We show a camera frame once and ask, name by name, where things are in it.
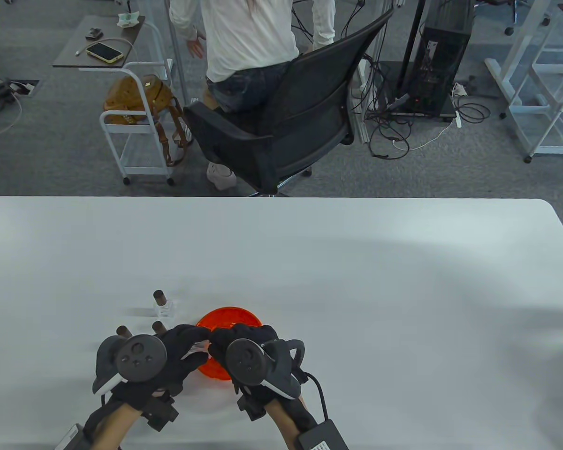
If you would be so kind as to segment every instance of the white sneaker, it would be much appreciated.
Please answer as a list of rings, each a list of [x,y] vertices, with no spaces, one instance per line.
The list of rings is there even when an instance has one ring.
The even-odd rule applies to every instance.
[[[224,191],[238,184],[238,179],[234,172],[224,165],[215,163],[209,163],[208,169],[206,170],[206,178],[213,183],[219,191]]]

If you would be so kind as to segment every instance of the forearm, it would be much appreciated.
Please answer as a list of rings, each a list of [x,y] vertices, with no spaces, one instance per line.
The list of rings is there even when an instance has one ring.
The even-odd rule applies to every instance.
[[[142,417],[142,411],[123,404],[101,422],[95,433],[91,450],[116,450],[129,429],[140,417]]]
[[[188,41],[195,41],[198,38],[198,32],[193,24],[197,7],[198,0],[171,0],[169,19],[179,34]]]
[[[265,406],[265,411],[267,411],[269,417],[271,417],[273,419],[273,422],[275,422],[277,428],[281,433],[281,436],[286,442],[288,450],[296,450],[294,442],[296,442],[296,438],[298,437],[300,432],[298,431],[298,428],[296,427],[294,421],[284,411],[279,401],[274,400],[269,403],[267,406]]]
[[[334,42],[335,0],[313,2],[313,49],[317,50]]]

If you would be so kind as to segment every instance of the white long-sleeve shirt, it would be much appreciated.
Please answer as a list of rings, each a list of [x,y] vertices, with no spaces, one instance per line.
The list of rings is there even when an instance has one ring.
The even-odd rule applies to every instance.
[[[218,83],[234,72],[288,62],[298,56],[292,32],[292,0],[171,0],[169,16],[187,40],[196,39],[198,3],[206,32],[206,76]],[[335,0],[314,0],[313,49],[333,43]]]

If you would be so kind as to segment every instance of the brown leather backpack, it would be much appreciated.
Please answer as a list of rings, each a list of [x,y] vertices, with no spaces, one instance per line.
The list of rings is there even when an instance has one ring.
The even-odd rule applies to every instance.
[[[142,84],[144,85],[144,92],[146,99],[151,107],[152,118],[159,133],[159,141],[163,145],[163,156],[167,165],[173,167],[183,161],[187,155],[188,141],[185,139],[185,132],[181,122],[183,121],[183,112],[179,106],[178,99],[173,95],[171,89],[167,84],[157,77],[156,75],[146,75],[142,77]],[[168,147],[168,138],[159,122],[159,114],[168,109],[171,113],[171,118],[175,124],[175,133],[173,136],[174,142],[179,148],[183,148],[183,156],[176,161],[173,161]],[[110,90],[104,101],[104,111],[144,111],[144,104],[140,91],[137,88],[137,83],[131,76],[124,77],[117,80]],[[108,116],[107,122],[115,125],[137,125],[141,120],[145,120],[146,116]]]

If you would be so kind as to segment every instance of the black glove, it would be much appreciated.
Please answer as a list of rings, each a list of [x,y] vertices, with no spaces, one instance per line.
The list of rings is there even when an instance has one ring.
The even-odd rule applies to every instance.
[[[167,349],[167,362],[158,375],[142,383],[119,383],[113,390],[113,398],[142,411],[152,394],[157,390],[169,390],[176,396],[183,388],[183,380],[208,360],[205,352],[192,353],[182,360],[192,345],[209,339],[208,328],[193,325],[178,325],[168,332],[157,335]]]
[[[209,353],[215,361],[221,364],[227,370],[225,362],[225,352],[228,350],[229,345],[236,339],[250,339],[257,344],[263,344],[268,341],[277,339],[277,333],[271,326],[263,325],[260,327],[247,326],[244,324],[236,324],[229,330],[218,328],[211,334],[211,345],[208,349]],[[275,392],[264,386],[244,386],[232,378],[236,393],[242,390],[243,394],[250,396],[256,400],[261,406],[268,405],[273,400],[279,398]]]
[[[215,358],[216,362],[221,364],[226,370],[225,353],[228,346],[235,341],[235,339],[240,338],[250,339],[259,345],[278,339],[277,333],[269,325],[250,327],[237,324],[230,330],[217,329],[213,331],[210,338],[211,345],[209,347],[209,353]],[[309,414],[300,399],[289,400],[264,386],[244,386],[238,383],[237,380],[234,380],[233,377],[232,381],[234,382],[236,394],[241,390],[244,396],[249,397],[246,403],[253,404],[253,407],[247,407],[246,403],[244,403],[244,406],[240,407],[240,409],[245,408],[247,412],[249,412],[251,420],[257,420],[262,417],[265,414],[264,407],[272,401],[277,400],[296,424],[299,431],[305,432],[317,426],[316,420]]]

